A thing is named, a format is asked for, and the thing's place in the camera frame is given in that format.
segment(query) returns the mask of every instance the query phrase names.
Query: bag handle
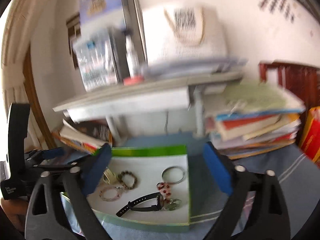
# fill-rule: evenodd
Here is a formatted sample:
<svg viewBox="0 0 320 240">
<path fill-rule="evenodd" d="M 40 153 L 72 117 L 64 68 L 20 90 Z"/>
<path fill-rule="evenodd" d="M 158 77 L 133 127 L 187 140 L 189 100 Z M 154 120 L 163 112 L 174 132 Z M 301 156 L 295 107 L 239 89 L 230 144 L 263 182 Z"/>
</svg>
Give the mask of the bag handle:
<svg viewBox="0 0 320 240">
<path fill-rule="evenodd" d="M 188 41 L 183 37 L 183 35 L 177 30 L 177 26 L 174 24 L 172 19 L 170 18 L 170 15 L 166 9 L 164 9 L 164 16 L 167 20 L 167 23 L 169 27 L 172 29 L 174 36 L 181 42 L 184 43 L 188 46 L 199 46 L 204 38 L 204 28 L 205 28 L 205 19 L 204 19 L 204 9 L 201 7 L 201 23 L 202 23 L 202 32 L 201 32 L 201 37 L 197 42 L 193 41 Z"/>
</svg>

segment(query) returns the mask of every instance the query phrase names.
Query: wooden chair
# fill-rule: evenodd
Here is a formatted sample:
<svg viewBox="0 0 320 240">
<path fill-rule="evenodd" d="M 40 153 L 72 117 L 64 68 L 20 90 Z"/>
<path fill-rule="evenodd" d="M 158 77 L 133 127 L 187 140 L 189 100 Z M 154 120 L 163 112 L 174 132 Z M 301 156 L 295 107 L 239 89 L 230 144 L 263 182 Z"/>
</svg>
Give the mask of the wooden chair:
<svg viewBox="0 0 320 240">
<path fill-rule="evenodd" d="M 320 106 L 320 68 L 290 62 L 260 62 L 261 82 L 267 81 L 268 69 L 276 69 L 278 84 L 304 101 L 307 110 L 300 116 L 301 128 L 296 138 L 296 144 L 298 144 L 307 120 L 308 110 L 314 106 Z"/>
</svg>

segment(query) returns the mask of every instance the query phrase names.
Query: brown beaded bracelet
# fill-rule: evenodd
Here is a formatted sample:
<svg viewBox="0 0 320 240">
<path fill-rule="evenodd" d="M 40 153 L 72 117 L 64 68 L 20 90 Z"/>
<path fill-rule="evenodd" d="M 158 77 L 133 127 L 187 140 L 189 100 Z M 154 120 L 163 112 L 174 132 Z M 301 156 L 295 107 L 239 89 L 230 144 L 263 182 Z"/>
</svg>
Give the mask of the brown beaded bracelet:
<svg viewBox="0 0 320 240">
<path fill-rule="evenodd" d="M 128 186 L 124 183 L 124 181 L 122 180 L 122 178 L 125 176 L 125 175 L 129 175 L 131 177 L 134 178 L 134 182 L 132 184 L 132 186 Z M 138 182 L 138 179 L 136 176 L 134 176 L 134 174 L 131 172 L 131 171 L 122 171 L 120 174 L 118 174 L 118 181 L 121 183 L 121 185 L 127 189 L 127 190 L 130 190 L 130 189 L 134 189 L 134 187 L 136 186 L 137 182 Z"/>
</svg>

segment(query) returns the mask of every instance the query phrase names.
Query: stack of books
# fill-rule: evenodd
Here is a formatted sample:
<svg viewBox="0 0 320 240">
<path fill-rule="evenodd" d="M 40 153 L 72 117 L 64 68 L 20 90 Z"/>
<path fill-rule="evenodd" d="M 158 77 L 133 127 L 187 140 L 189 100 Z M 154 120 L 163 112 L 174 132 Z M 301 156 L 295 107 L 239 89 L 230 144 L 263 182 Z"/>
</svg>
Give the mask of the stack of books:
<svg viewBox="0 0 320 240">
<path fill-rule="evenodd" d="M 206 132 L 220 154 L 230 159 L 239 159 L 280 149 L 295 142 L 301 124 L 299 113 L 305 111 L 305 106 L 287 90 L 274 88 L 273 92 L 277 95 L 269 94 L 269 98 L 266 94 L 265 98 L 264 95 L 259 97 L 257 91 L 251 98 L 248 95 L 246 99 L 233 98 L 232 106 L 228 106 L 230 100 L 224 98 L 226 94 L 223 93 L 218 97 L 211 95 L 205 98 Z M 259 107 L 254 100 L 256 97 L 266 101 L 272 101 L 273 97 L 277 103 L 271 103 L 271 107 L 261 103 Z M 222 104 L 225 101 L 225 110 L 219 104 L 219 110 L 216 111 L 212 101 Z"/>
<path fill-rule="evenodd" d="M 52 134 L 62 143 L 89 154 L 105 143 L 112 145 L 108 125 L 97 121 L 74 123 L 71 119 L 64 119 L 63 127 Z"/>
</svg>

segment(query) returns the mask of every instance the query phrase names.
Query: white bottle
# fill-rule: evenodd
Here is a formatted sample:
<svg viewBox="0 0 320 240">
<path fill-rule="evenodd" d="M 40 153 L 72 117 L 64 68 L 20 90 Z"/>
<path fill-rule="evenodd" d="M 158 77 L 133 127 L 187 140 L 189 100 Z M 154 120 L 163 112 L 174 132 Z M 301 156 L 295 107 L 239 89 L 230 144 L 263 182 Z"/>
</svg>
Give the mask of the white bottle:
<svg viewBox="0 0 320 240">
<path fill-rule="evenodd" d="M 127 62 L 129 67 L 130 77 L 136 77 L 141 75 L 138 56 L 134 50 L 133 43 L 130 36 L 126 36 L 126 48 L 127 48 Z"/>
</svg>

